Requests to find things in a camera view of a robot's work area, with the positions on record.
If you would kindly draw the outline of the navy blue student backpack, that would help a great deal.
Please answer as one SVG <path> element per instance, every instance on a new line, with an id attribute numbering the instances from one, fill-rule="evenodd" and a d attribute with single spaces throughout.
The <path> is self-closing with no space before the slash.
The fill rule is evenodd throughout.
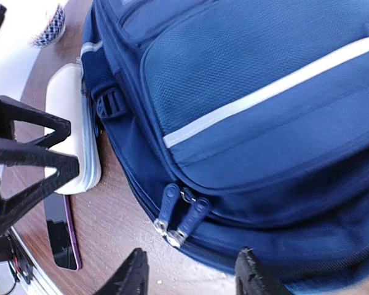
<path id="1" fill-rule="evenodd" d="M 94 1 L 81 60 L 173 247 L 296 294 L 369 276 L 369 1 Z"/>

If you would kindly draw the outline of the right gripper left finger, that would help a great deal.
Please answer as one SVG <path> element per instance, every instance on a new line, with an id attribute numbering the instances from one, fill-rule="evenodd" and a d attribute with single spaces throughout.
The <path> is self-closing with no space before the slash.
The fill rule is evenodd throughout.
<path id="1" fill-rule="evenodd" d="M 147 295 L 149 265 L 147 252 L 134 248 L 95 295 Z"/>

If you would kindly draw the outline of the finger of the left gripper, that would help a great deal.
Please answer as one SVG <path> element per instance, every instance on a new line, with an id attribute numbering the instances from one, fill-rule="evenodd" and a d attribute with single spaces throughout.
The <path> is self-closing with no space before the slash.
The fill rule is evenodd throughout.
<path id="1" fill-rule="evenodd" d="M 17 141 L 17 122 L 51 132 L 29 142 Z M 70 134 L 70 121 L 0 96 L 0 235 L 79 175 L 77 157 L 50 150 Z"/>

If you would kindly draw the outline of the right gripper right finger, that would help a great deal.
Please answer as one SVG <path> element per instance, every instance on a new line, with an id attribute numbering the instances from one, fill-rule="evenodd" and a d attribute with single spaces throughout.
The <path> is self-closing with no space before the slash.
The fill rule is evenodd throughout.
<path id="1" fill-rule="evenodd" d="M 250 248 L 243 247 L 239 252 L 235 263 L 235 272 L 237 295 L 292 294 L 261 263 Z"/>

